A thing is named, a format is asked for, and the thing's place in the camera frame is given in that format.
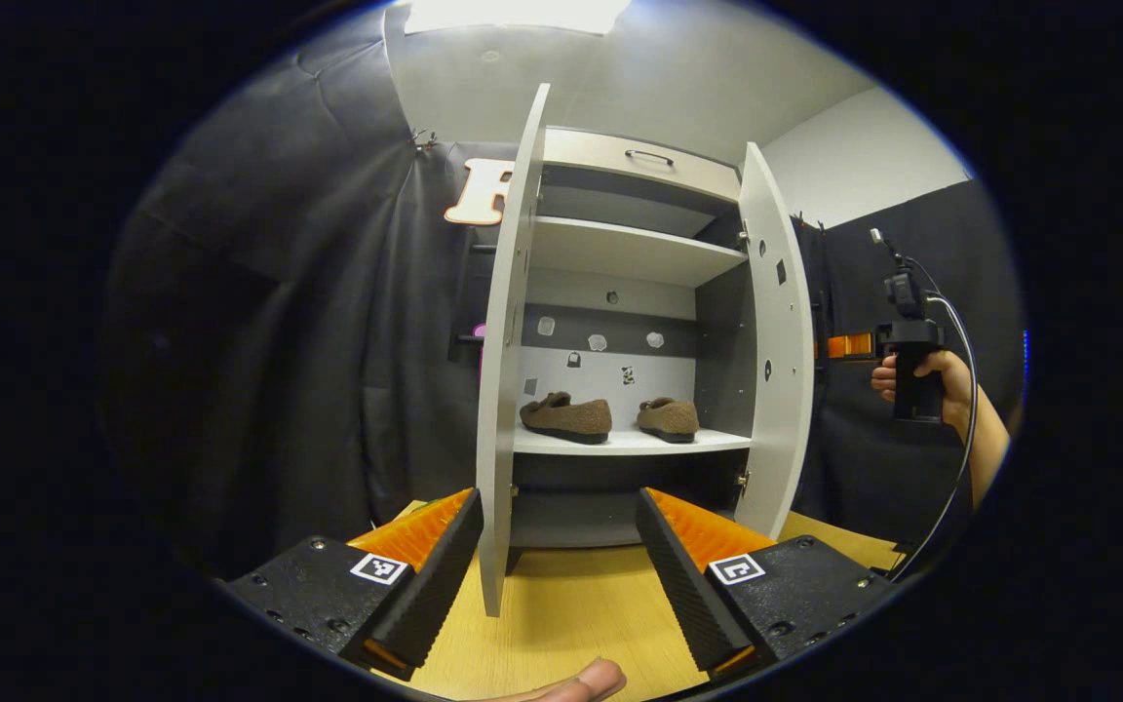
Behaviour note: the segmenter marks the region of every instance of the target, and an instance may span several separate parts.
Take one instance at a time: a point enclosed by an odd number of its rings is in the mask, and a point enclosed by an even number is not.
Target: ceiling light
[[[608,34],[630,0],[414,0],[405,34],[460,26],[547,26]]]

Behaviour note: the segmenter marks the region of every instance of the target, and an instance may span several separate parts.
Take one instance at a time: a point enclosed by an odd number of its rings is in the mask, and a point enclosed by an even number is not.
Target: black cable
[[[926,280],[930,281],[930,284],[934,288],[933,290],[928,290],[926,292],[937,292],[939,294],[943,293],[942,289],[939,288],[939,284],[934,282],[934,276],[930,275],[930,271],[926,271],[926,267],[922,266],[916,258],[913,258],[911,256],[905,256],[904,259],[905,262],[912,263],[913,266],[920,268],[921,272],[923,272],[923,274],[926,274]]]
[[[965,332],[965,325],[959,320],[959,313],[956,312],[956,308],[952,307],[949,299],[943,298],[941,293],[937,294],[934,298],[926,298],[926,300],[928,302],[942,302],[943,306],[948,308],[948,316],[952,319],[952,323],[956,325],[956,331],[959,332],[959,339],[961,339],[961,344],[965,346],[965,355],[968,356],[968,386],[970,386],[970,401],[968,401],[968,432],[965,435],[965,454],[961,459],[959,459],[959,471],[956,472],[956,482],[952,484],[952,490],[950,490],[948,502],[944,503],[942,510],[939,512],[939,519],[934,520],[934,526],[930,528],[930,534],[926,534],[926,538],[923,539],[921,546],[919,546],[917,549],[909,556],[909,559],[905,560],[904,567],[901,567],[898,573],[891,574],[891,576],[887,577],[887,580],[891,580],[892,582],[895,582],[901,574],[904,574],[905,569],[909,569],[909,565],[913,564],[913,560],[917,558],[917,555],[920,555],[924,548],[926,548],[928,544],[930,544],[930,539],[933,538],[935,530],[939,530],[939,525],[942,523],[943,516],[948,513],[950,503],[955,501],[956,492],[959,490],[959,483],[961,483],[961,478],[965,476],[965,466],[968,465],[968,455],[973,450],[973,430],[975,430],[977,426],[977,364],[973,363],[973,347],[970,346],[970,343],[968,343],[968,334]]]

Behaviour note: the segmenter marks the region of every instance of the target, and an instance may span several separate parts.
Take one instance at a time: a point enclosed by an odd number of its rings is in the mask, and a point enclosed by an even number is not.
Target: wooden table
[[[411,502],[402,514],[419,505]],[[891,568],[900,556],[892,543],[792,512],[779,538],[802,534],[861,565]],[[618,662],[627,674],[615,702],[707,680],[691,660],[642,546],[524,550],[505,578],[502,617],[484,616],[480,560],[472,559],[427,663],[408,685],[450,699],[502,696],[573,676],[596,656]]]

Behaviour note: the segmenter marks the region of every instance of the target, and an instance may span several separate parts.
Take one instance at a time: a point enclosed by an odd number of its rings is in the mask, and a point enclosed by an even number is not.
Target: drawer handle
[[[663,156],[660,154],[652,154],[651,152],[637,152],[636,148],[628,148],[628,151],[627,151],[627,156],[628,157],[637,155],[637,154],[642,154],[643,156],[652,156],[652,157],[656,157],[656,158],[660,158],[660,159],[665,161],[665,165],[668,165],[668,166],[673,166],[674,165],[674,159],[673,158],[668,158],[667,156]]]

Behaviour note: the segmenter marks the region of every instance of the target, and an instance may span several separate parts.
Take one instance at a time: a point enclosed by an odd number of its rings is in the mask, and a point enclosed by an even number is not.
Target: shoe
[[[610,438],[614,419],[610,403],[593,400],[591,403],[570,404],[569,392],[549,392],[539,403],[528,403],[518,410],[522,426],[536,434],[556,436],[578,444],[601,444]]]
[[[675,403],[669,396],[658,396],[649,403],[640,403],[636,423],[642,432],[651,434],[669,444],[691,444],[700,431],[696,405]]]

